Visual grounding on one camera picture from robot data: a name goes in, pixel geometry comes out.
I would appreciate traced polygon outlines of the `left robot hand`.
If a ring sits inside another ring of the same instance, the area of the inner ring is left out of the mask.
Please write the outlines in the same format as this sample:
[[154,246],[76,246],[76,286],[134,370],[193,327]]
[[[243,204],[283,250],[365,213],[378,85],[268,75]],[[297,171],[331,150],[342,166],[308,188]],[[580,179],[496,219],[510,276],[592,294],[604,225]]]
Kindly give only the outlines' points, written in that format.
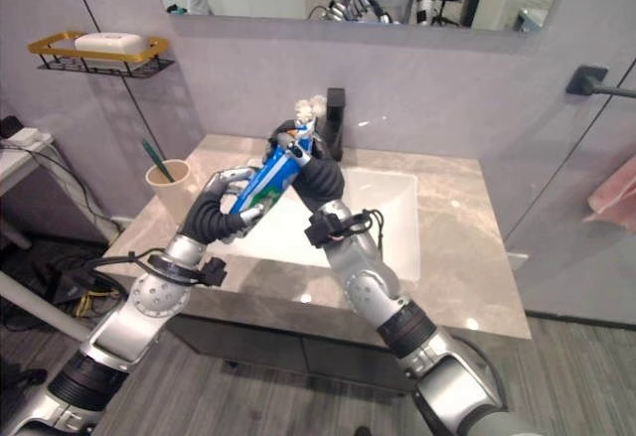
[[253,167],[239,167],[213,174],[190,207],[178,233],[200,244],[211,244],[250,229],[264,215],[260,205],[238,214],[225,214],[221,204],[231,183],[248,181],[255,172]]

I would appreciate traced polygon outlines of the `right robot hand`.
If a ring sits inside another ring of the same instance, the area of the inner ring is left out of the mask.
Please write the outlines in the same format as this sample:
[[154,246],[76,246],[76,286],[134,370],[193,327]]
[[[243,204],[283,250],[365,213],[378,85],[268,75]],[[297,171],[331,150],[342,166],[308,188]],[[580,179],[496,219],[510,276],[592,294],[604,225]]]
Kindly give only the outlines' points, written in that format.
[[301,168],[291,186],[311,213],[316,213],[328,203],[343,198],[343,173],[319,134],[313,137],[308,163]]

